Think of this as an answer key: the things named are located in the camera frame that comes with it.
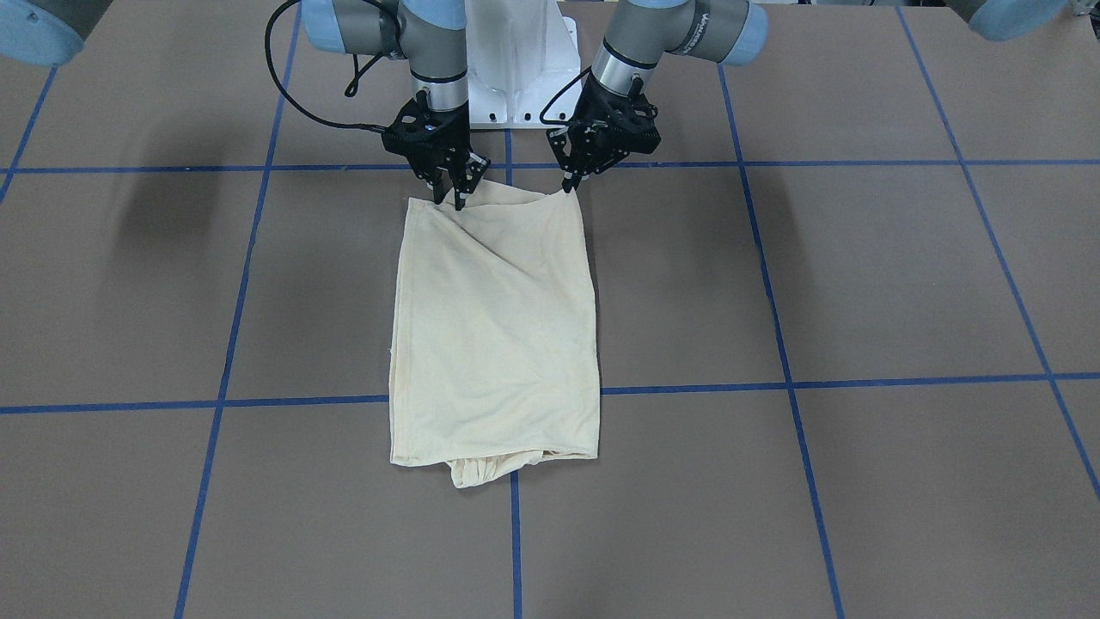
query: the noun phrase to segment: blue tape line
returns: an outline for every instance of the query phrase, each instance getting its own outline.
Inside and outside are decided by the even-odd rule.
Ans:
[[[384,405],[385,394],[370,396],[318,396],[305,398],[246,398],[238,400],[178,400],[162,402],[91,402],[80,405],[29,405],[0,407],[0,416],[41,413],[92,413],[108,411],[163,411],[174,409],[248,409],[262,407],[308,407],[327,405]]]
[[[741,188],[745,191],[745,206],[748,209],[749,223],[752,228],[752,241],[756,243],[757,253],[760,257],[760,277],[763,279],[765,294],[768,296],[768,305],[771,308],[771,320],[776,329],[776,349],[779,351],[779,362],[783,367],[783,383],[787,389],[787,399],[791,405],[791,419],[794,422],[794,431],[799,438],[799,451],[802,454],[802,468],[806,476],[806,487],[810,490],[810,502],[814,510],[814,521],[817,524],[817,538],[822,546],[822,556],[825,560],[825,571],[828,575],[829,590],[833,594],[833,608],[837,619],[844,619],[844,604],[840,600],[840,586],[837,583],[836,570],[833,564],[833,551],[828,542],[828,531],[825,528],[825,516],[822,511],[821,498],[817,495],[817,482],[814,478],[814,467],[810,460],[810,447],[806,444],[806,433],[802,425],[802,413],[799,411],[799,399],[794,389],[794,380],[791,378],[791,365],[787,357],[787,346],[783,343],[783,329],[779,321],[779,307],[776,303],[774,290],[771,287],[771,276],[768,274],[768,257],[763,248],[763,241],[760,236],[760,226],[757,222],[756,207],[752,203],[752,189],[749,187],[748,168],[745,166],[745,157],[741,153],[741,142],[737,134],[737,119],[734,117],[734,104],[729,98],[729,88],[726,85],[726,74],[718,65],[718,82],[722,85],[722,96],[726,103],[726,117],[729,120],[729,134],[734,141],[734,152],[737,155],[738,172],[741,177]]]
[[[512,616],[524,617],[524,570],[520,553],[519,531],[519,472],[509,475],[512,486]]]
[[[958,165],[953,158],[898,158],[898,159],[803,159],[803,161],[746,161],[747,167],[849,167],[879,165]]]
[[[16,174],[145,174],[158,172],[263,172],[263,165],[120,165],[99,167],[20,167]]]
[[[253,407],[309,407],[320,405],[384,405],[389,402],[385,394],[375,396],[330,396],[316,398],[248,398],[226,400],[227,409],[246,409]]]
[[[1068,373],[1054,375],[1056,380],[1100,380],[1100,373]]]
[[[504,130],[504,178],[505,183],[512,185],[512,170],[516,167],[512,161],[512,129]]]
[[[23,129],[23,136],[19,140],[19,147],[15,148],[15,156],[11,159],[11,165],[8,166],[8,172],[3,175],[3,185],[0,185],[0,202],[8,195],[8,188],[11,187],[11,180],[15,177],[15,169],[19,168],[19,159],[23,158],[23,151],[26,150],[26,143],[31,140],[31,132],[34,131],[34,123],[38,121],[38,113],[42,112],[42,104],[46,102],[46,95],[50,93],[50,87],[54,85],[54,77],[57,76],[57,67],[50,69],[50,75],[46,76],[46,82],[42,85],[42,91],[38,92],[38,100],[34,102],[34,109],[31,110],[31,118],[26,121],[26,128]]]
[[[646,387],[605,387],[601,396],[641,396],[650,394],[725,394],[730,391],[779,391],[785,383],[741,383],[728,385],[654,385]]]
[[[1062,390],[1058,389],[1058,382],[1055,379],[1054,373],[1050,369],[1050,363],[1046,358],[1043,345],[1038,341],[1038,333],[1035,331],[1035,325],[1032,324],[1031,316],[1027,313],[1027,307],[1024,306],[1023,296],[1021,296],[1020,288],[1016,286],[1016,280],[1012,276],[1012,270],[1009,268],[1009,262],[1004,257],[1004,252],[1001,251],[1001,243],[997,240],[997,232],[993,231],[993,224],[989,219],[989,214],[986,212],[986,205],[982,203],[981,196],[978,194],[978,187],[974,181],[974,177],[970,175],[970,167],[967,165],[966,159],[963,158],[963,150],[959,147],[958,140],[955,137],[955,132],[952,130],[952,124],[947,120],[947,112],[944,111],[944,106],[939,100],[939,95],[936,92],[935,86],[932,85],[932,77],[928,75],[928,69],[924,65],[924,58],[921,57],[921,51],[917,48],[916,40],[913,37],[913,33],[909,29],[905,15],[902,13],[900,7],[894,7],[894,11],[898,13],[898,19],[901,20],[901,26],[905,31],[905,36],[909,38],[909,45],[913,48],[913,55],[916,57],[916,64],[921,68],[921,75],[924,76],[924,82],[928,87],[932,100],[936,103],[936,110],[939,112],[939,119],[944,123],[944,130],[947,131],[947,136],[950,139],[952,147],[955,148],[955,155],[958,157],[958,164],[963,168],[964,176],[966,176],[967,185],[970,187],[970,195],[974,197],[974,203],[978,207],[978,213],[981,215],[981,221],[986,225],[986,232],[989,234],[989,241],[993,244],[993,251],[997,253],[997,259],[1000,262],[1001,270],[1004,272],[1004,278],[1009,284],[1009,288],[1012,290],[1012,297],[1016,301],[1016,308],[1020,309],[1020,317],[1023,319],[1024,325],[1027,328],[1027,335],[1031,336],[1032,346],[1035,347],[1035,354],[1038,356],[1040,364],[1043,366],[1043,373],[1050,385],[1050,391],[1054,394],[1054,399],[1058,404],[1058,410],[1062,411],[1062,418],[1066,422],[1066,429],[1069,430],[1069,435],[1074,441],[1074,445],[1077,447],[1077,454],[1081,458],[1081,465],[1085,466],[1085,473],[1088,475],[1089,482],[1092,484],[1092,491],[1096,494],[1097,499],[1100,500],[1100,480],[1097,479],[1096,469],[1092,468],[1089,455],[1085,451],[1085,444],[1081,442],[1080,434],[1077,432],[1077,425],[1074,423],[1074,419],[1069,414],[1066,401],[1062,397]]]
[[[512,172],[515,167],[512,161],[512,129],[504,130],[504,176],[505,183],[512,185]],[[512,486],[512,616],[513,619],[524,617],[524,570],[520,561],[520,528],[519,528],[519,472],[509,476]]]
[[[1046,375],[997,375],[960,376],[932,378],[880,378],[855,380],[809,380],[796,382],[795,389],[853,389],[873,387],[926,387],[936,385],[992,385],[998,383],[1046,382]]]
[[[1022,158],[1022,159],[974,159],[968,165],[1019,166],[1019,165],[1100,165],[1100,158]],[[957,159],[911,158],[911,159],[794,159],[794,161],[746,161],[747,167],[840,167],[883,165],[958,165]],[[616,167],[737,167],[736,161],[624,161]],[[513,163],[515,169],[557,169],[557,163]],[[354,170],[406,170],[404,163],[300,163],[272,165],[128,165],[128,166],[72,166],[72,167],[13,167],[0,168],[0,174],[141,174],[182,172],[354,172]]]
[[[967,165],[1100,165],[1100,158],[967,158]]]
[[[290,82],[290,73],[294,68],[294,53],[298,43],[298,31],[301,27],[301,4],[298,4],[294,16],[294,30],[290,33],[290,46],[286,53],[286,69],[283,71],[283,87],[287,88]],[[252,217],[252,232],[249,234],[249,248],[244,254],[244,266],[241,270],[241,285],[237,294],[237,308],[233,312],[233,324],[229,332],[229,344],[226,347],[226,367],[222,372],[221,385],[218,389],[218,400],[224,400],[229,391],[229,377],[233,368],[233,355],[237,350],[237,336],[241,328],[241,316],[244,312],[244,297],[249,289],[249,267],[252,262],[252,250],[256,244],[256,232],[260,229],[260,218],[264,210],[264,199],[267,196],[267,184],[271,178],[271,166],[275,159],[275,145],[278,143],[278,128],[283,120],[284,99],[279,97],[275,106],[275,118],[272,121],[271,140],[267,143],[267,158],[263,179],[260,183],[260,195],[256,198],[256,209]],[[187,605],[187,593],[190,587],[191,568],[195,565],[195,551],[198,548],[199,531],[202,527],[202,512],[206,509],[207,491],[210,488],[210,472],[213,468],[213,456],[218,447],[218,433],[221,430],[221,417],[223,407],[218,407],[213,412],[213,420],[210,424],[210,440],[207,443],[206,460],[202,464],[202,478],[199,483],[199,494],[195,502],[195,518],[191,520],[191,534],[187,543],[187,554],[184,557],[184,572],[179,578],[179,593],[176,596],[175,619],[184,618],[184,608]]]
[[[1065,373],[1056,380],[1100,380],[1100,373]],[[851,380],[795,382],[794,389],[873,389],[880,387],[934,387],[937,385],[993,385],[1000,383],[1042,383],[1046,375],[982,375],[960,377],[873,378]],[[645,396],[656,394],[726,394],[735,391],[782,391],[785,383],[735,383],[719,385],[654,385],[605,387],[601,396]],[[179,400],[160,402],[107,402],[81,405],[28,405],[0,407],[0,416],[35,413],[87,413],[101,411],[157,411],[169,409],[248,409],[254,407],[308,407],[326,405],[384,405],[385,394],[365,396],[314,396],[299,398],[244,398],[235,400]]]
[[[178,402],[105,402],[88,405],[33,405],[0,407],[0,416],[29,416],[40,413],[90,413],[108,411],[165,411],[172,409],[212,409],[217,400],[184,400]]]
[[[184,618],[184,607],[187,605],[191,567],[195,565],[195,551],[198,549],[202,512],[206,510],[207,491],[210,489],[210,471],[213,468],[213,454],[218,446],[218,432],[221,430],[221,408],[215,409],[213,419],[210,422],[210,438],[207,440],[207,453],[202,460],[202,478],[199,480],[199,495],[195,500],[195,516],[191,517],[191,533],[187,540],[187,554],[184,556],[184,574],[179,578],[179,593],[176,595],[175,619]]]

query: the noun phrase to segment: grid square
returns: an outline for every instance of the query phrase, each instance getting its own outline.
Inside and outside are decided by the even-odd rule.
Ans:
[[[1088,18],[1063,10],[1004,43],[947,9],[903,9],[967,158],[1100,158],[1100,54]]]
[[[0,56],[0,167],[8,167],[19,150],[23,139],[26,121],[34,111],[34,104],[46,82],[50,69],[18,63],[7,56]]]
[[[602,44],[615,7],[596,2],[563,3],[559,7],[562,14],[578,21],[581,67],[586,67]],[[646,97],[660,110],[657,129],[661,132],[661,145],[651,155],[632,154],[628,161],[735,158],[734,145],[726,129],[728,120],[725,99],[715,75],[714,63],[666,54],[653,73],[652,81],[646,87]],[[553,162],[546,131],[516,131],[515,157],[520,163]]]
[[[561,184],[558,169],[515,177]],[[579,199],[605,387],[783,380],[736,170],[614,168]]]
[[[22,165],[263,165],[271,2],[116,2],[57,71]],[[283,69],[294,23],[273,37]]]
[[[1096,469],[1100,466],[1100,414],[1097,412],[1100,410],[1100,380],[1064,380],[1058,383],[1058,388]]]
[[[260,177],[16,175],[0,406],[216,398]]]
[[[1044,383],[800,393],[853,618],[1090,617],[1100,510]]]
[[[1100,167],[971,166],[1056,373],[1100,368]]]
[[[231,409],[187,600],[205,617],[508,617],[507,479],[387,464],[385,405]]]
[[[520,478],[525,617],[833,616],[784,393],[604,398],[598,461]]]
[[[1042,373],[958,167],[749,178],[795,380]]]
[[[955,158],[892,8],[767,9],[760,56],[724,69],[746,159]]]
[[[0,417],[0,616],[170,617],[210,419]]]
[[[386,394],[405,169],[274,172],[252,254],[233,398]]]

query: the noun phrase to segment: beige cloth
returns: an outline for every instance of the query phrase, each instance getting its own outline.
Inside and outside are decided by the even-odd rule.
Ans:
[[[596,311],[576,192],[483,180],[457,212],[410,198],[389,367],[391,462],[457,488],[595,458]]]

